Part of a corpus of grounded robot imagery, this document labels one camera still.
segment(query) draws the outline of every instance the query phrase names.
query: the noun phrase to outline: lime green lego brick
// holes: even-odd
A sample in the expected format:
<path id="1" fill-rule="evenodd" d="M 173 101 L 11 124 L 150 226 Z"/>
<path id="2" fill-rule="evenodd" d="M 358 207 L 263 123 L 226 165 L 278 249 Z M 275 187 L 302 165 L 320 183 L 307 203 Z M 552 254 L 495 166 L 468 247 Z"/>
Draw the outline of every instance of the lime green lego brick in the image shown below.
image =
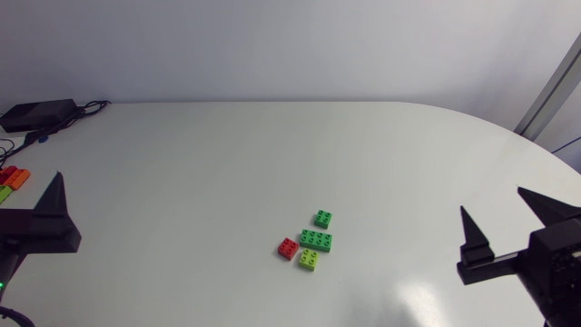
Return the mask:
<path id="1" fill-rule="evenodd" d="M 0 203 L 6 200 L 6 198 L 8 197 L 8 195 L 10 195 L 11 192 L 12 189 L 10 188 L 10 186 L 0 185 Z"/>
<path id="2" fill-rule="evenodd" d="M 330 219 L 333 217 L 333 213 L 327 213 L 326 211 L 319 210 L 317 216 L 315 217 L 315 225 L 322 227 L 324 229 L 329 228 Z"/>
<path id="3" fill-rule="evenodd" d="M 305 249 L 300 255 L 299 266 L 314 271 L 319 260 L 319 254 L 313 250 Z"/>
<path id="4" fill-rule="evenodd" d="M 330 252 L 332 241 L 333 236 L 327 233 L 302 230 L 300 235 L 300 246 L 323 252 Z"/>

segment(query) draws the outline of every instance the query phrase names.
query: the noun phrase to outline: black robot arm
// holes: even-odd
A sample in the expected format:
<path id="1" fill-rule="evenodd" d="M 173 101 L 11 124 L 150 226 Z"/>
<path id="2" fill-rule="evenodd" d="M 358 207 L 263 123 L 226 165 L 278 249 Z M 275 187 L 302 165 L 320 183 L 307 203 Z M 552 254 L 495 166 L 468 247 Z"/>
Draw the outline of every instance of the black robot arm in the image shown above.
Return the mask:
<path id="1" fill-rule="evenodd" d="M 460 207 L 466 243 L 458 274 L 464 284 L 516 274 L 547 319 L 546 326 L 581 325 L 581 208 L 518 188 L 545 228 L 530 234 L 528 248 L 496 257 L 488 239 Z"/>

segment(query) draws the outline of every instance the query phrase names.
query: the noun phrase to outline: white wall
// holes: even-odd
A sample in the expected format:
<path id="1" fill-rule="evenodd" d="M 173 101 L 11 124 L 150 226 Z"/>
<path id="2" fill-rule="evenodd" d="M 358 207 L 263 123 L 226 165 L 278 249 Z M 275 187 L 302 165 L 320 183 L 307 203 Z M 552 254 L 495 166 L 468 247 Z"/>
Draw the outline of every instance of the white wall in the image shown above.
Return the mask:
<path id="1" fill-rule="evenodd" d="M 4 0 L 0 108 L 395 100 L 512 129 L 580 13 L 578 0 Z"/>
<path id="2" fill-rule="evenodd" d="M 569 96 L 535 142 L 548 151 L 555 151 L 579 136 L 581 136 L 581 84 Z M 581 140 L 558 151 L 555 155 L 581 172 Z"/>

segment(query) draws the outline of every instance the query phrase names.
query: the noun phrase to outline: black power adapter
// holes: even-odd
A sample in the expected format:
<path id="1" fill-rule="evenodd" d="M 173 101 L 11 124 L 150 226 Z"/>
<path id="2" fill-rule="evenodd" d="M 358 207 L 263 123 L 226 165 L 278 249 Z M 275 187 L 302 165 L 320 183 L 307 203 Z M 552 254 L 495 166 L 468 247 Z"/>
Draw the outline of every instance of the black power adapter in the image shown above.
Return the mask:
<path id="1" fill-rule="evenodd" d="M 41 130 L 70 118 L 77 106 L 73 99 L 17 104 L 0 117 L 8 133 Z"/>

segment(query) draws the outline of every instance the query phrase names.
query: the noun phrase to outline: orange lego brick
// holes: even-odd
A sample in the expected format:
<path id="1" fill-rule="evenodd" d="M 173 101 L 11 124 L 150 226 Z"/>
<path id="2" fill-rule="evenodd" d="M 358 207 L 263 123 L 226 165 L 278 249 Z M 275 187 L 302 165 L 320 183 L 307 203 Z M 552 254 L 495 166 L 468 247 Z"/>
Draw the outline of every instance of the orange lego brick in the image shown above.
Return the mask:
<path id="1" fill-rule="evenodd" d="M 30 172 L 27 169 L 18 169 L 10 175 L 4 185 L 10 186 L 13 190 L 18 190 L 28 177 L 30 177 Z"/>

